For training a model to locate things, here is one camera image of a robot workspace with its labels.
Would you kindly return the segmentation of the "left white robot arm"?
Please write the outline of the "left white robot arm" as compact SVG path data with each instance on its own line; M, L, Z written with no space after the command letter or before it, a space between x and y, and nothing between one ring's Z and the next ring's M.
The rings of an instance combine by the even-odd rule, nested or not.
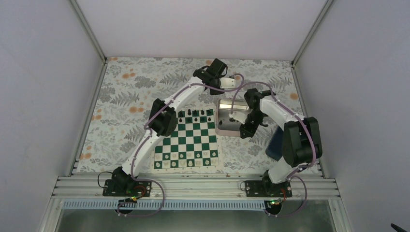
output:
M224 86L222 79L227 74L227 65L214 59L210 65L194 71L188 82L165 100L156 99L150 111L148 122L144 125L145 134L130 157L112 171L106 191L114 191L129 196L135 188L140 169L152 150L177 127L177 113L192 98L209 90L211 95L219 95L230 86Z

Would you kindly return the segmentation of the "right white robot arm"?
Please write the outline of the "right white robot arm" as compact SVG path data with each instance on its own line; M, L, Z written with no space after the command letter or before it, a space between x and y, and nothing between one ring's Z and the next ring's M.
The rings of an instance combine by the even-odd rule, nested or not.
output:
M297 173L316 163L322 157L322 143L318 120L314 117L301 116L282 104L271 91L258 91L255 88L246 91L245 101L250 113L234 117L241 122L240 138L251 138L263 119L269 117L277 125L274 138L276 151L272 156L277 164L267 170L262 178L262 191L268 197L275 196L286 189L284 183Z

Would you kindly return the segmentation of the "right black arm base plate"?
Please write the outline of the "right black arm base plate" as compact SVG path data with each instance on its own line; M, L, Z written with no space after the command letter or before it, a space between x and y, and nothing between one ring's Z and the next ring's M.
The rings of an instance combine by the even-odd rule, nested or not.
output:
M247 180L245 181L245 193L250 198L261 197L292 197L290 182L273 184L269 180Z

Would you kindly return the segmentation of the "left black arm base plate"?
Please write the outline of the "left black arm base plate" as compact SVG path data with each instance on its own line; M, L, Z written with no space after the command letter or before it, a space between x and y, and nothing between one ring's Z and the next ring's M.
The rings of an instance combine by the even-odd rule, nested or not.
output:
M125 197L125 198L140 198L149 197L152 187L151 181L134 181L131 182L126 187L121 187L119 184L115 183L113 180L106 180L104 184L104 189L102 195L104 197Z

